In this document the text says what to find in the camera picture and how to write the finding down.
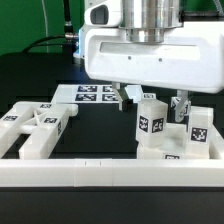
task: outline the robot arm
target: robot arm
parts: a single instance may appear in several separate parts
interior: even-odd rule
[[[223,89],[223,21],[184,22],[181,0],[91,3],[86,2],[80,46],[90,78],[177,89],[184,95]]]

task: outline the black table surface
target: black table surface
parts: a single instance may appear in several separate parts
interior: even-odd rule
[[[108,84],[90,80],[63,54],[0,57],[0,115],[18,101],[50,102],[59,84]],[[166,103],[176,91],[143,87]],[[224,134],[224,93],[195,94],[192,104],[215,110]],[[51,158],[135,158],[136,105],[80,104]],[[18,158],[21,136],[5,155]],[[223,223],[223,188],[0,188],[0,223]]]

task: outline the black and white tag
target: black and white tag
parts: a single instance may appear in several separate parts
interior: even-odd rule
[[[143,116],[139,118],[139,128],[144,132],[148,132],[149,130],[149,120]]]
[[[156,99],[156,94],[155,93],[143,93],[143,98],[144,99]]]
[[[78,92],[84,92],[84,93],[97,92],[97,86],[79,86]]]
[[[58,123],[58,135],[61,134],[62,127],[61,127],[61,121]]]
[[[96,101],[96,94],[77,94],[75,101]]]
[[[117,101],[115,94],[103,94],[102,101]]]
[[[46,118],[44,123],[54,124],[56,123],[57,120],[58,120],[57,118]]]
[[[181,159],[180,156],[165,154],[165,159]]]
[[[52,107],[52,104],[42,104],[40,108],[49,109]]]
[[[112,86],[103,86],[103,92],[105,93],[113,92]]]
[[[208,137],[208,129],[192,128],[191,141],[206,143]]]
[[[152,133],[162,132],[164,125],[164,118],[156,119],[152,121]]]
[[[3,121],[15,121],[18,116],[6,116]]]

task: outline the white cube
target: white cube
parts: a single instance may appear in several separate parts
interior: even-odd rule
[[[192,107],[189,116],[186,153],[209,155],[213,109]]]
[[[146,147],[163,144],[168,105],[156,99],[138,103],[136,140]]]

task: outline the metal cylinder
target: metal cylinder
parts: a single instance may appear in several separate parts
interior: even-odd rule
[[[162,42],[164,29],[182,26],[182,0],[123,0],[123,22],[127,40]]]

